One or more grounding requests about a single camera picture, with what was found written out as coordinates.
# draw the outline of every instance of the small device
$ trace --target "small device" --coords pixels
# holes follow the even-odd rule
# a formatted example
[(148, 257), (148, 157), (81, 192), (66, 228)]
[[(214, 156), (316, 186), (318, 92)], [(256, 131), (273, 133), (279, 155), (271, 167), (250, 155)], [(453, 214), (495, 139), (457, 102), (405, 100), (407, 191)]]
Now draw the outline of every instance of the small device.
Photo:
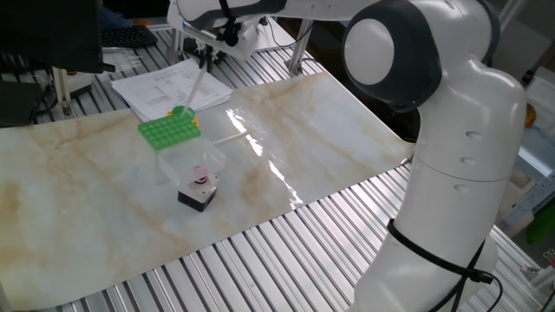
[(103, 48), (139, 48), (154, 45), (158, 38), (146, 26), (127, 26), (101, 32)]
[(200, 178), (191, 183), (185, 181), (180, 183), (177, 199), (180, 203), (188, 205), (198, 212), (202, 212), (216, 196), (219, 177), (214, 173), (208, 172), (202, 166), (197, 166), (195, 172)]

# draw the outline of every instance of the aluminum slotted table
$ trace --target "aluminum slotted table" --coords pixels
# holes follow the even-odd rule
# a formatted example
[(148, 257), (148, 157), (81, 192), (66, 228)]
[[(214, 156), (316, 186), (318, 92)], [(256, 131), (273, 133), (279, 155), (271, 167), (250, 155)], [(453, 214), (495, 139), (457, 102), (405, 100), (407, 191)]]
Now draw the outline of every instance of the aluminum slotted table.
[[(143, 66), (95, 77), (92, 91), (72, 100), (77, 116), (128, 108), (110, 81), (170, 65), (171, 30), (151, 30), (157, 45), (135, 50)], [(258, 52), (245, 62), (227, 57), (212, 74), (230, 88), (280, 81), (290, 77), (284, 62), (292, 54), (288, 48)], [(316, 62), (303, 67), (306, 75), (325, 70)], [(46, 73), (2, 78), (40, 82), (38, 76)], [(62, 120), (59, 107), (35, 123), (57, 120)], [(410, 164), (399, 166), (124, 283), (42, 311), (344, 311), (401, 205), (409, 170)], [(505, 288), (495, 311), (539, 310), (545, 296), (519, 272), (522, 265), (537, 265), (497, 228), (493, 236), (499, 246), (494, 273)], [(487, 310), (498, 291), (495, 284), (486, 286), (459, 311)]]

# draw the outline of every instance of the black small object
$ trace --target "black small object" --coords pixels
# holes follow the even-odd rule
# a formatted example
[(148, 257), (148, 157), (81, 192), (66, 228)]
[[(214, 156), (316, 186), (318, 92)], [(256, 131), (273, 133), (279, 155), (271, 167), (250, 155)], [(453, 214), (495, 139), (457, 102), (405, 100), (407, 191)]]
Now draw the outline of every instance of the black small object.
[(268, 17), (264, 16), (264, 17), (260, 17), (260, 19), (258, 20), (258, 23), (262, 26), (268, 26), (270, 22), (268, 22)]
[(198, 212), (203, 212), (204, 210), (206, 210), (206, 207), (210, 204), (210, 202), (212, 202), (214, 197), (216, 197), (216, 192), (217, 191), (218, 190), (214, 191), (214, 193), (210, 196), (210, 198), (208, 198), (208, 200), (205, 203), (200, 203), (200, 202), (194, 200), (193, 198), (188, 197), (187, 195), (185, 195), (182, 192), (179, 192), (179, 194), (177, 196), (177, 200), (181, 204), (188, 205), (189, 207), (193, 208), (194, 210), (196, 210)]
[[(183, 41), (183, 50), (186, 51), (187, 53), (197, 56), (198, 58), (202, 57), (202, 51), (198, 50), (197, 41), (194, 38), (191, 38), (191, 37), (185, 38), (185, 40)], [(216, 56), (218, 58), (215, 60), (212, 60), (212, 62), (216, 65), (219, 65), (227, 56), (227, 54), (225, 52), (219, 51), (216, 54)]]
[(101, 39), (103, 48), (139, 48), (158, 42), (147, 26), (137, 25), (103, 30)]
[(219, 5), (222, 8), (225, 18), (227, 18), (227, 23), (224, 26), (224, 33), (218, 36), (218, 40), (227, 43), (230, 47), (235, 47), (239, 42), (238, 33), (241, 30), (241, 24), (235, 23), (237, 18), (233, 16), (230, 11), (227, 0), (219, 0)]
[(103, 63), (103, 64), (102, 64), (102, 69), (103, 69), (105, 72), (115, 73), (115, 65), (112, 65), (112, 64)]
[(533, 70), (527, 70), (524, 75), (522, 76), (522, 79), (520, 80), (522, 82), (522, 85), (524, 87), (526, 87), (528, 84), (530, 84), (530, 82), (532, 82), (532, 79), (534, 78), (534, 75), (536, 73), (534, 73)]
[(0, 81), (0, 126), (27, 126), (41, 99), (38, 83)]
[(200, 57), (199, 68), (203, 68), (206, 65), (206, 72), (212, 72), (212, 52), (214, 48), (211, 46), (206, 46), (204, 51), (202, 51), (202, 55)]

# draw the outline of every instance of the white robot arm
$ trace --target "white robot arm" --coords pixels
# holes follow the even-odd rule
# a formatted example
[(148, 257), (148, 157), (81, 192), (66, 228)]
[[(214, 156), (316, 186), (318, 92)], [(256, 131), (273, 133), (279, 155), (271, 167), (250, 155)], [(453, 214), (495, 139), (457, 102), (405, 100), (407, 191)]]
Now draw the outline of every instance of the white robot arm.
[[(180, 16), (197, 29), (229, 25), (227, 17), (242, 22), (262, 14), (351, 20), (343, 42), (351, 80), (395, 111), (418, 108), (421, 114), (406, 196), (390, 233), (400, 232), (459, 267), (475, 262), (505, 193), (526, 115), (519, 83), (482, 64), (500, 33), (486, 3), (174, 1)], [(495, 245), (486, 240), (476, 267), (491, 271), (496, 261)], [(389, 234), (356, 285), (351, 310), (433, 310), (459, 282), (460, 275)], [(477, 290), (477, 284), (468, 286), (460, 302)]]

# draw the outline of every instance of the paper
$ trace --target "paper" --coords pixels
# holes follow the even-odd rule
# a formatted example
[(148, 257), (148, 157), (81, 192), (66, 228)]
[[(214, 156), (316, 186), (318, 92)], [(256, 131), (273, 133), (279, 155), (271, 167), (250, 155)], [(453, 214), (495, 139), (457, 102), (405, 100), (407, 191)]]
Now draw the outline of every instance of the paper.
[[(138, 68), (142, 65), (140, 56), (135, 54), (135, 51), (130, 48), (102, 48), (102, 60), (106, 64), (115, 66), (115, 73), (120, 73), (124, 70)], [(104, 72), (99, 76), (107, 76), (111, 73)]]
[[(112, 81), (112, 88), (125, 99), (142, 121), (167, 116), (174, 107), (185, 105), (199, 76), (193, 60), (149, 74)], [(212, 75), (205, 75), (191, 108), (195, 111), (228, 102), (232, 90)]]

